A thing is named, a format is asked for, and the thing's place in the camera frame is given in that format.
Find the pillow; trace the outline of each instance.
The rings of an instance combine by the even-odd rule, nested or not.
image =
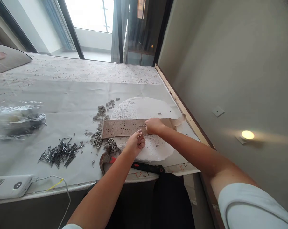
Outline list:
[[[32,61],[24,52],[0,45],[0,73]]]

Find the clear plastic bag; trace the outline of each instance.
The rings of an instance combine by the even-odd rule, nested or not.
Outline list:
[[[23,139],[46,125],[46,115],[41,113],[41,102],[18,101],[0,106],[0,135]]]

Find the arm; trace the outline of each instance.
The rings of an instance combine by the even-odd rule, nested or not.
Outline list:
[[[146,121],[150,134],[156,134],[175,148],[186,160],[211,179],[214,194],[218,200],[220,191],[232,183],[258,185],[239,167],[219,152],[201,142],[162,124],[159,118]]]
[[[80,202],[67,224],[83,229],[106,227],[130,167],[144,146],[145,139],[139,130],[129,138],[120,156]]]

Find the brown board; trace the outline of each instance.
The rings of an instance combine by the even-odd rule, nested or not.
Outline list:
[[[128,137],[138,130],[143,131],[143,135],[148,135],[145,121],[148,119],[118,119],[105,120],[102,125],[102,139],[111,137]],[[172,121],[174,119],[161,119],[162,123],[171,129],[175,129]]]

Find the white shirt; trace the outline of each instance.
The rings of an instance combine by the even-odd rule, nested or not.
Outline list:
[[[244,183],[224,187],[218,198],[226,229],[288,229],[288,212],[262,189]],[[68,224],[63,229],[81,229]]]

